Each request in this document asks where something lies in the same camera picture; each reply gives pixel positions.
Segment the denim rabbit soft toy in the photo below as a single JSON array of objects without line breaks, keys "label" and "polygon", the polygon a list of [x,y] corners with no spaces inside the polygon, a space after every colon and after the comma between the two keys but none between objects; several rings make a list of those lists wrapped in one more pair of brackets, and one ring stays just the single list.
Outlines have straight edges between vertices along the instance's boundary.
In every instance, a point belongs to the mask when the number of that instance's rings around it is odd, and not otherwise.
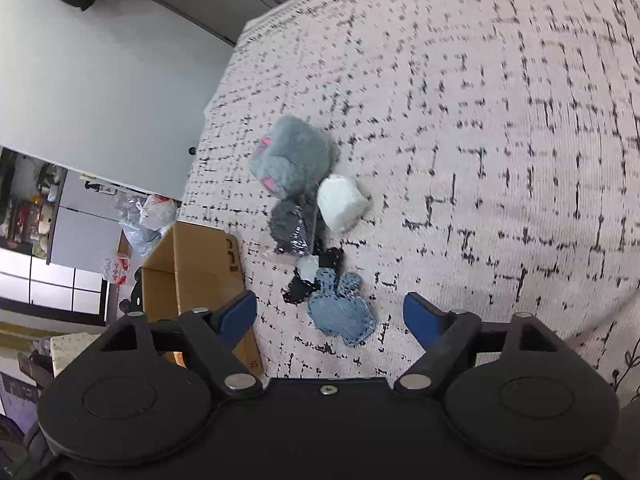
[{"label": "denim rabbit soft toy", "polygon": [[316,281],[318,289],[308,297],[308,313],[322,334],[341,337],[350,348],[373,334],[376,318],[360,294],[362,281],[358,274],[319,268]]}]

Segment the black sparkly item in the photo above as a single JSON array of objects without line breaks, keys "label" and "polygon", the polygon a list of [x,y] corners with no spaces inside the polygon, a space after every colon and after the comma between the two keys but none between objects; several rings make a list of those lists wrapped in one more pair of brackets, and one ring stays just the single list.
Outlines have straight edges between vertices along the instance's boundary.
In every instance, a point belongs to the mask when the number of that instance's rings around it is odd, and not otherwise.
[{"label": "black sparkly item", "polygon": [[271,209],[269,234],[279,255],[302,258],[314,249],[318,208],[314,194],[300,194],[280,200]]}]

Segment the white soft roll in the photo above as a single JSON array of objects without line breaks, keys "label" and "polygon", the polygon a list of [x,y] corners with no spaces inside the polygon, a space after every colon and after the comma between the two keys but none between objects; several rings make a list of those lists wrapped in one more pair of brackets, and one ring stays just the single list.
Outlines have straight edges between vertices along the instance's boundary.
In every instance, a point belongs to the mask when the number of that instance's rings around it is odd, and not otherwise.
[{"label": "white soft roll", "polygon": [[369,207],[356,182],[340,174],[330,174],[318,188],[317,205],[322,220],[336,234],[352,229]]}]

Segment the grey plush mouse toy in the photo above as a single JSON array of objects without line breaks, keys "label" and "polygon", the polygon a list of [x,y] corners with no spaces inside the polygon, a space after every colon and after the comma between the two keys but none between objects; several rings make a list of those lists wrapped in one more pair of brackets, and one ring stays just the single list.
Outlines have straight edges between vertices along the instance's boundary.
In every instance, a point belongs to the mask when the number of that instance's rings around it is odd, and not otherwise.
[{"label": "grey plush mouse toy", "polygon": [[250,173],[271,195],[286,200],[319,184],[333,162],[334,144],[325,132],[283,116],[260,138]]}]

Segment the cardboard box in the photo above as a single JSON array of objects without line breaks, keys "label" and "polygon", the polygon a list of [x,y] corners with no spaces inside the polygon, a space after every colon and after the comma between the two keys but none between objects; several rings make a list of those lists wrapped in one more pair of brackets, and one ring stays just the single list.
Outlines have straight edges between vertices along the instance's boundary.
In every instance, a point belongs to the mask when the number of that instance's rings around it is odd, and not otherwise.
[{"label": "cardboard box", "polygon": [[[239,243],[224,231],[176,222],[141,269],[142,310],[148,321],[173,321],[197,308],[212,314],[245,292]],[[262,374],[253,327],[230,351],[245,375]]]}]

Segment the grey plastic bag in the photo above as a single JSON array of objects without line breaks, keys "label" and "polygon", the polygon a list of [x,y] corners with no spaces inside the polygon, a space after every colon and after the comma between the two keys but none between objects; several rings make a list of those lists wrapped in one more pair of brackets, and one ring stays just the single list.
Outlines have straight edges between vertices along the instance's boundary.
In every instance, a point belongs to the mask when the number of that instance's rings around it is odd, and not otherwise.
[{"label": "grey plastic bag", "polygon": [[132,252],[142,258],[146,258],[162,239],[160,231],[153,231],[140,223],[122,220],[119,225]]}]

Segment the white plastic bag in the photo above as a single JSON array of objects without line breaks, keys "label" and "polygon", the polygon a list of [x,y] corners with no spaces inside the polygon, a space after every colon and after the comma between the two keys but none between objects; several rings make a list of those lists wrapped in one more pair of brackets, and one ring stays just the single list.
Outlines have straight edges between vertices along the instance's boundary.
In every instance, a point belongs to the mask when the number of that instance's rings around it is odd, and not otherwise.
[{"label": "white plastic bag", "polygon": [[152,231],[161,231],[175,221],[177,204],[169,197],[152,194],[140,210],[140,224]]}]

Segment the dotted cream cloth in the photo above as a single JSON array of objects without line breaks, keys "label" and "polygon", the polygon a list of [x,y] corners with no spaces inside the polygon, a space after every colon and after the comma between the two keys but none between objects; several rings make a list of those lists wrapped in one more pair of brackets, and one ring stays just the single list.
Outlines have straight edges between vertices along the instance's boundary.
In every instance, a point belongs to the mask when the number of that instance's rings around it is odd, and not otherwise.
[{"label": "dotted cream cloth", "polygon": [[52,337],[50,339],[50,355],[53,376],[58,377],[64,368],[84,352],[90,344],[93,344],[99,336],[99,334],[77,333]]}]

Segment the patterned white bed cover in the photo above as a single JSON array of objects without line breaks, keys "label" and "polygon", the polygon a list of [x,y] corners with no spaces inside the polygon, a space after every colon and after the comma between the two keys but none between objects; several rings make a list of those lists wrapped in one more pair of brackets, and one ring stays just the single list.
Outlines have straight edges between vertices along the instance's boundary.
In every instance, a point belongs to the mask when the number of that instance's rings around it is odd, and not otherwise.
[{"label": "patterned white bed cover", "polygon": [[[348,348],[283,300],[273,198],[250,174],[281,116],[324,130],[370,198],[329,236],[374,333]],[[418,292],[529,312],[639,394],[639,0],[291,0],[249,22],[205,111],[181,219],[240,242],[270,377],[398,376]]]}]

